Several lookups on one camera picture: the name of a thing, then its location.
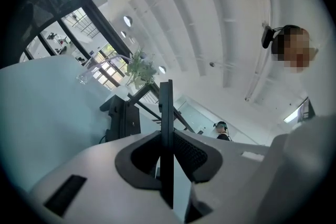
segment round ceiling light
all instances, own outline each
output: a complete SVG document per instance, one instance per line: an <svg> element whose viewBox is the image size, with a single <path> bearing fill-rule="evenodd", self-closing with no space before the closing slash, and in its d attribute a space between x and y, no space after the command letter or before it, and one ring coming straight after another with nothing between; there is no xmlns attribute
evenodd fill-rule
<svg viewBox="0 0 336 224"><path fill-rule="evenodd" d="M163 73L166 74L166 68L164 66L160 66L159 70Z"/></svg>
<svg viewBox="0 0 336 224"><path fill-rule="evenodd" d="M130 16L124 16L124 21L125 21L125 23L128 27L131 27L133 21L132 21L132 18Z"/></svg>

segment person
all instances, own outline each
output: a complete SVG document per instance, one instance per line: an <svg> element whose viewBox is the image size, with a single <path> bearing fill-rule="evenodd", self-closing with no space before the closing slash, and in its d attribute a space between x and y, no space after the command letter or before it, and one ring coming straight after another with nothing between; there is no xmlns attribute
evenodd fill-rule
<svg viewBox="0 0 336 224"><path fill-rule="evenodd" d="M318 49L310 46L309 33L296 25L285 25L274 38L271 47L273 60L282 61L295 73L302 72L314 60Z"/></svg>
<svg viewBox="0 0 336 224"><path fill-rule="evenodd" d="M232 141L231 137L229 136L227 125L224 121L220 121L217 124L214 124L214 127L216 127L216 132L219 134L217 139Z"/></svg>

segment ceiling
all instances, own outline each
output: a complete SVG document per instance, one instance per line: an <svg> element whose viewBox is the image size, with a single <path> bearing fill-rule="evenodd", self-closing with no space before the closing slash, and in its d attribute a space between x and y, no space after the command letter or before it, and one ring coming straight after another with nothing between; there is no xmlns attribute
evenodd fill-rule
<svg viewBox="0 0 336 224"><path fill-rule="evenodd" d="M307 97L300 74L262 48L263 25L300 25L316 47L330 31L321 0L108 0L103 13L132 51L166 67L156 81L172 79L174 99L189 96L260 144L288 131L283 119Z"/></svg>

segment desk surface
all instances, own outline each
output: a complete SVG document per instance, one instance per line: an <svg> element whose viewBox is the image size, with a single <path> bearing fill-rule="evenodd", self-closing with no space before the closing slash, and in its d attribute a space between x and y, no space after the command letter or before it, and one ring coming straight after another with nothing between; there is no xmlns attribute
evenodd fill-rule
<svg viewBox="0 0 336 224"><path fill-rule="evenodd" d="M98 144L110 127L99 106L111 93L96 80L81 84L84 67L53 56L0 70L0 154L12 182L26 191L48 172ZM142 133L160 126L140 114Z"/></svg>

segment cable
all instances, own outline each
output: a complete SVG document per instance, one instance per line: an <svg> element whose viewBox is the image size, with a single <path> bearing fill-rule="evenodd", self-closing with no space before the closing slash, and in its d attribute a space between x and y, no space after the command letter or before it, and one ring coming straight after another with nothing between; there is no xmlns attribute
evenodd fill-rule
<svg viewBox="0 0 336 224"><path fill-rule="evenodd" d="M104 137L106 137L106 135L104 135L102 138L101 138L101 140L99 141L99 144L101 143L101 141L104 139Z"/></svg>

